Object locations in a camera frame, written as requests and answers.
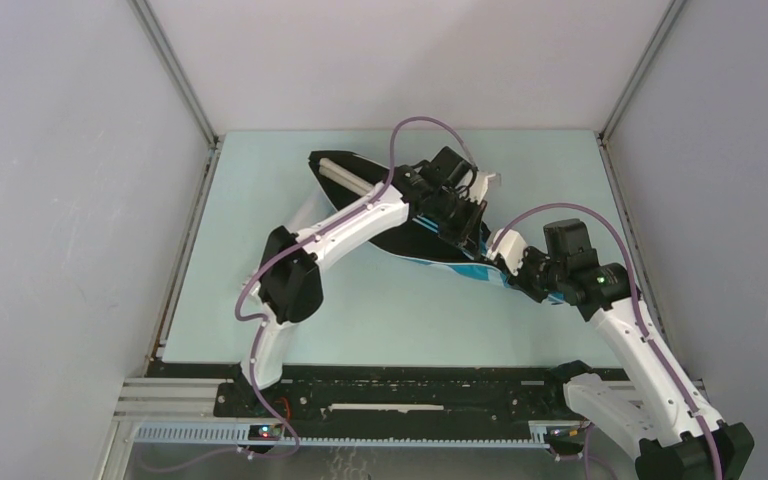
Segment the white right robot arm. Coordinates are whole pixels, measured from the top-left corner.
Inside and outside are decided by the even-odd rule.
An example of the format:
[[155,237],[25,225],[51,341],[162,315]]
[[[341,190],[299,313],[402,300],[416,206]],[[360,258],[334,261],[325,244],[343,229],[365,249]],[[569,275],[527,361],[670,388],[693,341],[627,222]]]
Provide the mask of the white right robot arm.
[[602,430],[633,460],[640,479],[737,479],[754,448],[742,423],[727,423],[672,354],[628,270],[603,264],[578,219],[544,228],[545,251],[506,228],[491,236],[488,256],[507,282],[541,302],[574,306],[609,346],[641,397],[635,406],[581,362],[556,368],[561,379],[541,392],[556,418],[573,412]]

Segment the blue racket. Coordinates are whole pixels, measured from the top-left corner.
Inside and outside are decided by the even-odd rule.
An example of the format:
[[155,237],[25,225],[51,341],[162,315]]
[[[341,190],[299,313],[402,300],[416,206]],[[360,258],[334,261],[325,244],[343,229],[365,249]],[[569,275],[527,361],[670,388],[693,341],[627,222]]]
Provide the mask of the blue racket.
[[329,158],[321,159],[318,169],[323,177],[358,196],[363,197],[374,190],[373,184],[353,174]]

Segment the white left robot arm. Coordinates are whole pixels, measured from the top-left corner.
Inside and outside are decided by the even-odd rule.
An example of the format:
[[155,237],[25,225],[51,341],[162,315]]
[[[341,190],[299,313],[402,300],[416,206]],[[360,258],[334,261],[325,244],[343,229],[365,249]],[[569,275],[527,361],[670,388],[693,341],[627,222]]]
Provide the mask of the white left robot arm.
[[398,258],[461,272],[482,263],[489,229],[482,217],[495,173],[449,147],[431,160],[390,169],[357,153],[317,150],[309,167],[335,213],[307,228],[275,228],[243,297],[260,301],[260,325],[241,363],[247,380],[237,402],[252,416],[276,403],[277,383],[295,328],[322,305],[322,275],[371,243]]

